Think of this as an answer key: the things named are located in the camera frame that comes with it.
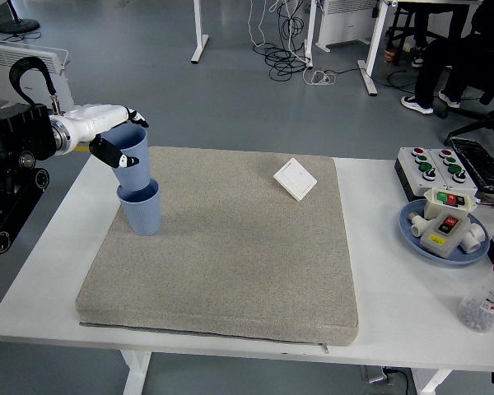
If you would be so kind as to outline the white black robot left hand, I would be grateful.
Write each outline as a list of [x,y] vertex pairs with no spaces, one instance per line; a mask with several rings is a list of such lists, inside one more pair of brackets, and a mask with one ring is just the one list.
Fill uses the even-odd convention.
[[137,157],[124,154],[101,136],[127,121],[148,127],[139,112],[122,105],[82,105],[61,115],[51,115],[55,154],[65,155],[74,150],[79,142],[88,142],[90,153],[110,167],[133,167],[139,163]]

